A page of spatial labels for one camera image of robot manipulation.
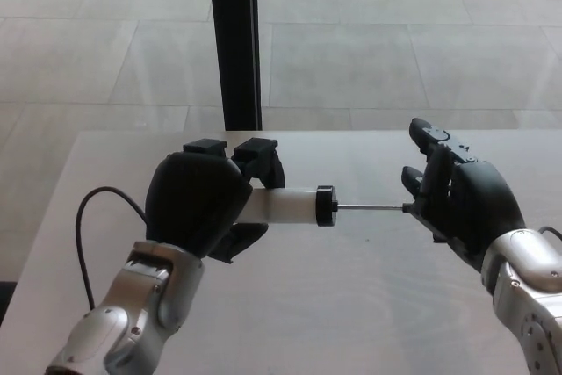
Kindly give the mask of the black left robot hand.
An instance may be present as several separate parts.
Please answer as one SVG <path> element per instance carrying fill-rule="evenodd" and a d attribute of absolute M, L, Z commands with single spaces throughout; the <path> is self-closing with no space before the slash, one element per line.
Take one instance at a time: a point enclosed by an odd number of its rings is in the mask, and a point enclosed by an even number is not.
<path fill-rule="evenodd" d="M 168 155 L 156 168 L 145 201 L 146 237 L 195 257 L 223 263 L 257 242 L 266 223 L 240 223 L 258 179 L 267 189 L 285 187 L 277 141 L 251 138 L 226 154 L 227 143 L 201 139 Z"/>

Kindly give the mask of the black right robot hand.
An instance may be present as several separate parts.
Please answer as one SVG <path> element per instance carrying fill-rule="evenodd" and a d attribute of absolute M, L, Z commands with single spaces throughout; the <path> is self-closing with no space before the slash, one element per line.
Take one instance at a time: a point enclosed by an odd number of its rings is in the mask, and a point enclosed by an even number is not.
<path fill-rule="evenodd" d="M 466 264 L 481 271 L 487 249 L 501 235 L 526 227 L 506 180 L 467 143 L 420 118 L 408 133 L 426 158 L 425 169 L 405 166 L 401 182 L 413 197 L 402 206 Z"/>

